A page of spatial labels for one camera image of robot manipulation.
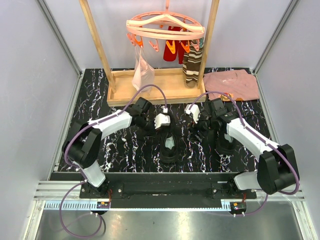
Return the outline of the black shoe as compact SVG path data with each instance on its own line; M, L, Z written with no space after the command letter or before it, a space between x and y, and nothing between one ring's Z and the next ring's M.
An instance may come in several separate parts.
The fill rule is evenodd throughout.
M178 139L176 134L176 123L171 113L165 113L169 117L170 123L161 126L159 130L159 158L162 163L171 164L178 161Z
M216 151L220 155L233 155L237 146L237 140L222 131L218 132Z

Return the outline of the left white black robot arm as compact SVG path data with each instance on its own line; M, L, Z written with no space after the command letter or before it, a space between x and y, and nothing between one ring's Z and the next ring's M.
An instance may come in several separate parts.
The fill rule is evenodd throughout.
M90 192L97 198L108 193L106 176L98 164L98 154L103 139L115 132L137 126L143 130L154 130L154 121L147 117L152 103L139 97L136 103L126 105L114 113L91 121L76 121L63 143L65 162L78 169L88 182Z

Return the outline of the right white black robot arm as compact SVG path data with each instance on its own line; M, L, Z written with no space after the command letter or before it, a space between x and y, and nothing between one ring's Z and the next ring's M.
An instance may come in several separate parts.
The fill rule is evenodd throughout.
M262 190L268 195L284 194L285 188L295 185L299 190L300 177L294 149L280 145L251 127L240 111L228 110L221 99L208 102L209 110L200 111L195 104L188 104L185 113L193 118L193 127L201 132L216 130L223 143L239 142L258 160L256 171L237 174L227 185L228 195L239 198L245 190Z

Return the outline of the black marble pattern mat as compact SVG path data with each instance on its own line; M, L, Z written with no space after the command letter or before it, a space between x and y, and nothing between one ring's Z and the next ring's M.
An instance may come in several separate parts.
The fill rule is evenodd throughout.
M101 68L87 68L71 111L71 122L99 119L116 108L107 103L109 83ZM258 160L243 145L230 155L216 147L217 134L212 132L202 141L189 131L190 116L185 104L169 104L176 124L178 161L165 164L160 160L160 144L155 134L130 127L109 135L102 141L98 164L105 173L213 173L255 171Z

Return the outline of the pink hanging bra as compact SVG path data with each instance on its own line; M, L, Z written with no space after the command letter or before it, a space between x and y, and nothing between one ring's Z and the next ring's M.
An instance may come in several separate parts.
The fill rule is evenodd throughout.
M155 70L148 63L145 52L140 46L135 47L135 68L132 78L132 85L138 91L143 86L153 84L155 80Z

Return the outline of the pink folded t-shirt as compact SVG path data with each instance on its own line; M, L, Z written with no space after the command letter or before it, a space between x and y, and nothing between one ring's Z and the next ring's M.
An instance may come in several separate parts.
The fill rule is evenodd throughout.
M244 69L210 72L204 75L205 90L210 92L209 99L221 98L228 101L228 95L234 101L252 101L260 98L257 79Z

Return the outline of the brown striped hanging sock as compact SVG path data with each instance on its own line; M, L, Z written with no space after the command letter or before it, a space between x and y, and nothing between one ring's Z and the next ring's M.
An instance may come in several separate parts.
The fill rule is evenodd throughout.
M193 88L197 85L202 62L204 38L192 40L189 52L185 52L182 60L182 72L185 85Z

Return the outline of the red hanging sock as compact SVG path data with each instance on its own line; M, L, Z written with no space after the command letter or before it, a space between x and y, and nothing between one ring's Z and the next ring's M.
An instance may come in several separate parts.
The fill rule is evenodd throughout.
M167 62L173 62L178 58L178 63L182 64L186 45L185 40L166 40L163 59Z

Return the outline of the left orange connector box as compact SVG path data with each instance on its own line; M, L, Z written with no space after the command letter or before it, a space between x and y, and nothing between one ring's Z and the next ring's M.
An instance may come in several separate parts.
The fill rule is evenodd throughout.
M111 207L111 201L97 201L96 207L98 209L109 209Z

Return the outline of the orange connector box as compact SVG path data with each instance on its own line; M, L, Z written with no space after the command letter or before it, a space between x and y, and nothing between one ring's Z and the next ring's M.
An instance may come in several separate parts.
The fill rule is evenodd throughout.
M230 209L232 212L246 212L247 210L247 203L245 201L241 202L231 202L230 203Z
M111 201L97 201L96 207L98 209L109 209L111 207Z

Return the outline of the right orange connector box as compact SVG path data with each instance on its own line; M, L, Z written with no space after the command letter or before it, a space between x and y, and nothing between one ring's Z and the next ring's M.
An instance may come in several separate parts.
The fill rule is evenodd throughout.
M247 203L245 201L241 202L231 202L230 203L230 209L232 212L246 212L247 210Z

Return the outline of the pink round clip hanger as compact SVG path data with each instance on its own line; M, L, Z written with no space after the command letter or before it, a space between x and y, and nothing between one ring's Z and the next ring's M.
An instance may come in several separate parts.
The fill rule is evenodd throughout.
M204 36L204 26L187 15L169 11L169 6L167 0L164 11L140 13L126 21L127 37L133 46L142 49L144 38L148 38L151 47L158 52L158 40L166 40L168 48L174 52L175 41L197 40Z

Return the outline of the wooden drying rack frame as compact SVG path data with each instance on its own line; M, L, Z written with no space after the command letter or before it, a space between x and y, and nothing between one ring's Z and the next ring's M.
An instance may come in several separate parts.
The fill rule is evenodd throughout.
M134 70L114 71L110 68L89 3L86 0L81 0L79 3L109 82L107 92L107 103L109 106L124 106L129 101L134 102L137 97L147 98L147 100L153 104L183 104L191 101L197 103L205 100L202 96L205 92L203 75L215 26L219 1L213 0L211 2L208 23L207 27L205 27L203 36L204 45L196 86L189 88L185 85L183 81L184 74L181 68L161 68L155 69L154 71L154 84L145 85L139 90L136 90L131 84Z

